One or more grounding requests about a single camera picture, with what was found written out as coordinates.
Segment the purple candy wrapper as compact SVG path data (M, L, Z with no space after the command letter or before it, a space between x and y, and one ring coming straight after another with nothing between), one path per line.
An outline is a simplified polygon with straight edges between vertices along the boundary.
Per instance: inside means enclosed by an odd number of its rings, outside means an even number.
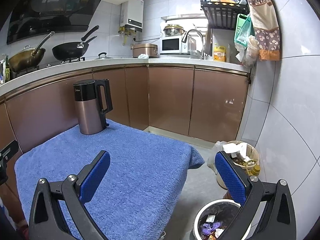
M215 223L203 223L200 226L201 229L201 236L209 237L211 236L216 229L218 229L222 225L221 222L215 222Z

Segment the brown kitchen cabinets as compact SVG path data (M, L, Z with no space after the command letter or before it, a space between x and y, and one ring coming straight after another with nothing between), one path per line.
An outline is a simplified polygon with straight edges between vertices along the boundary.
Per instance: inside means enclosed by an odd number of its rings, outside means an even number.
M177 64L101 66L48 76L39 70L1 93L1 146L20 154L77 124L73 84L108 79L107 118L137 129L155 127L205 141L232 141L240 128L249 77Z

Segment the chrome kitchen faucet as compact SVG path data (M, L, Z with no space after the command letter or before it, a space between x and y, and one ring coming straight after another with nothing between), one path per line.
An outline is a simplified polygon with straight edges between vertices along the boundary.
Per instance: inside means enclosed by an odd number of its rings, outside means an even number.
M192 56L204 59L204 40L202 33L197 29L190 29L182 36L181 42L185 51Z

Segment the amber oil bottle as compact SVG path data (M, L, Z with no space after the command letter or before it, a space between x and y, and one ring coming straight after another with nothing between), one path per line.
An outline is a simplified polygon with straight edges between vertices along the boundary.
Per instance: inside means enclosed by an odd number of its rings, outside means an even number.
M260 165L255 164L252 167L246 167L246 172L249 176L259 176L260 174Z

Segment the beige wicker waste basket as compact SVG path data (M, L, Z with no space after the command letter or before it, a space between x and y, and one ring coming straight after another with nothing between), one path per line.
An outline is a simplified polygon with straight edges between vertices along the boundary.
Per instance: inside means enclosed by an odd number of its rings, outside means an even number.
M212 160L212 169L216 174L217 183L223 188L227 189L227 186L223 182L217 168L215 166L215 155L217 152L223 150L223 146L228 144L234 144L236 147L232 146L234 149L238 149L237 152L227 152L227 154L231 157L232 161L235 163L236 166L242 168L247 174L250 173L252 170L255 169L255 166L260 165L259 153L257 150L247 142L243 141L217 141L213 146L213 160Z

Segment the blue towel table cover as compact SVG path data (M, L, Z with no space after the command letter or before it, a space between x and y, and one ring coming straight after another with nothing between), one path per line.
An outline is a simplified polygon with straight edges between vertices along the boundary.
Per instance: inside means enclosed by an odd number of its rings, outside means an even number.
M24 215L30 215L39 179L64 180L103 150L111 163L86 204L89 214L109 239L159 239L188 170L201 167L204 159L185 142L114 121L94 135L73 127L18 158L14 170Z

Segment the black frying pan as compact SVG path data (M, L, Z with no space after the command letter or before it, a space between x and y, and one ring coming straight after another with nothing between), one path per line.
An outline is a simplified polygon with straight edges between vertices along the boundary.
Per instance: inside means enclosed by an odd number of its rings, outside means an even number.
M58 61L68 61L80 59L84 56L89 47L89 42L93 41L97 36L89 38L95 31L99 29L99 25L94 26L88 31L80 41L66 42L52 48L54 57Z

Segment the yellow detergent bottle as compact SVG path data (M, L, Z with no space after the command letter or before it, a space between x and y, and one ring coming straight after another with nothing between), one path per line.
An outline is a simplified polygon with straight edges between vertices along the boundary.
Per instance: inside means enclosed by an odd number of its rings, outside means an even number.
M226 62L226 48L219 46L217 43L213 46L213 60L219 62Z

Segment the black range hood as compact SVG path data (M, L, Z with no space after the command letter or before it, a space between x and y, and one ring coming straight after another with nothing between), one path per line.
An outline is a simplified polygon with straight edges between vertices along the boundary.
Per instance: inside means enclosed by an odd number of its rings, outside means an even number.
M11 10L7 44L51 31L84 32L101 0L19 0Z

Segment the floral hanging apron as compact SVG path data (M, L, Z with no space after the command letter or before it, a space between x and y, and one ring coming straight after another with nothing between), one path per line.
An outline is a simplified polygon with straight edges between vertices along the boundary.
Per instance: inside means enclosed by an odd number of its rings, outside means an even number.
M280 30L271 0L248 0L261 61L280 60Z

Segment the brown rice cooker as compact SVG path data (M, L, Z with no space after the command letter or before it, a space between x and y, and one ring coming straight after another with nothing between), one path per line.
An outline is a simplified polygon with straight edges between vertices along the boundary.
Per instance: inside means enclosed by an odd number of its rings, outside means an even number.
M134 58L138 58L140 55L148 55L149 58L158 57L158 46L151 43L135 44L132 48Z

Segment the green plastic bag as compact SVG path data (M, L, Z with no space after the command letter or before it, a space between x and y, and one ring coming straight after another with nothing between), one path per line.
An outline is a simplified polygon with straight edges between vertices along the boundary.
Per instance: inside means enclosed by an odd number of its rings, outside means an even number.
M253 27L250 14L238 14L234 35L234 46L238 52L247 48L249 36L252 34Z

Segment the white microwave oven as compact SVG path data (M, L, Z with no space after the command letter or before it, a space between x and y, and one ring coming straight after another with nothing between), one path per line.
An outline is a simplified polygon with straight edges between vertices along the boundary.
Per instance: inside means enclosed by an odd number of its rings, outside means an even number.
M160 54L187 54L196 48L193 38L188 37L187 41L182 42L182 35L168 36L160 39Z

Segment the white gas water heater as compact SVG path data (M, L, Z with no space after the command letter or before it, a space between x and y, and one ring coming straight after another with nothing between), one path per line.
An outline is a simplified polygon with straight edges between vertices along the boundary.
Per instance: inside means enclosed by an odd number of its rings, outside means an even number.
M128 0L122 3L120 13L120 26L142 32L143 9L143 0Z

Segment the black wall dish rack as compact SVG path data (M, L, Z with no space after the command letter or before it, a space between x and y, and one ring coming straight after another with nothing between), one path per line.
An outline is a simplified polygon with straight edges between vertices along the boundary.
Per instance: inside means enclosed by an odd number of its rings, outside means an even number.
M211 29L235 30L238 15L249 14L247 0L200 0Z

